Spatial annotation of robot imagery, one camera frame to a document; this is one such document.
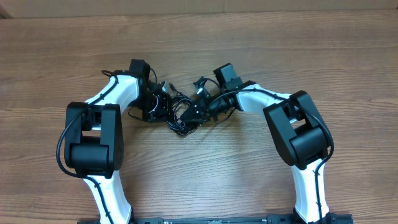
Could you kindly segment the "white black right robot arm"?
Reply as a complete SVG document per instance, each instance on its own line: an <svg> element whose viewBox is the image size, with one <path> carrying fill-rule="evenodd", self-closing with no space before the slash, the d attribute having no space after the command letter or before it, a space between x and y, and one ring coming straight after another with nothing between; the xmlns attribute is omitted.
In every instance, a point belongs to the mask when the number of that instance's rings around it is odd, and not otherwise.
<svg viewBox="0 0 398 224"><path fill-rule="evenodd" d="M299 223L325 223L329 207L325 199L324 168L334 151L331 133L310 95L266 90L253 81L243 82L227 63L213 72L220 93L211 96L205 78L194 82L198 98L181 115L183 124L216 121L230 109L252 112L267 122L275 148L292 168Z"/></svg>

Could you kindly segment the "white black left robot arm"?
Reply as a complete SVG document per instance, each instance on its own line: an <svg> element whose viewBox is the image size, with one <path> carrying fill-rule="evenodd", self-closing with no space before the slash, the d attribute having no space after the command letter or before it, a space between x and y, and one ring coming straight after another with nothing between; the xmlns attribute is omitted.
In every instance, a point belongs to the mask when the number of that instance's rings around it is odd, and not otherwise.
<svg viewBox="0 0 398 224"><path fill-rule="evenodd" d="M124 158L122 114L142 111L146 123L164 122L170 97L162 84L150 81L154 71L145 60L131 60L127 70L104 70L108 84L84 102L66 108L65 129L56 148L59 168L90 188L99 210L97 223L134 223L120 169Z"/></svg>

